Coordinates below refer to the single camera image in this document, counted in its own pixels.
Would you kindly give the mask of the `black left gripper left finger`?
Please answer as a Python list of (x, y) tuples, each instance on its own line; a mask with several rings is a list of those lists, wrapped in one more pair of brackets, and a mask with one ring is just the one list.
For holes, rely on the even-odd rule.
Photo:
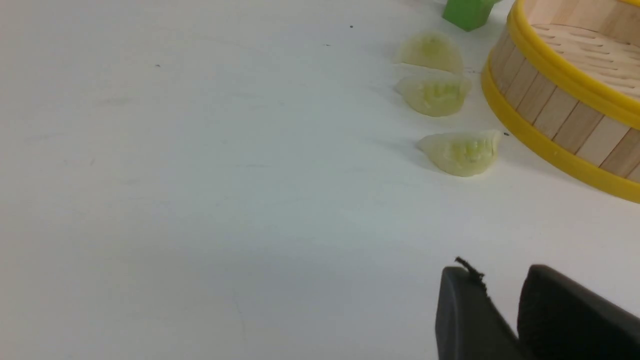
[(456, 257), (442, 269), (435, 339), (439, 360), (524, 360), (526, 352), (489, 296), (484, 273)]

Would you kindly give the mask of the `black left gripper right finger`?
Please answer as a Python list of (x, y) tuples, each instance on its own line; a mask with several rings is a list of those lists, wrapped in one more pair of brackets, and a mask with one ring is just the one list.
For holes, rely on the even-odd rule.
[(519, 342), (537, 360), (637, 360), (637, 316), (550, 266), (532, 265), (519, 296)]

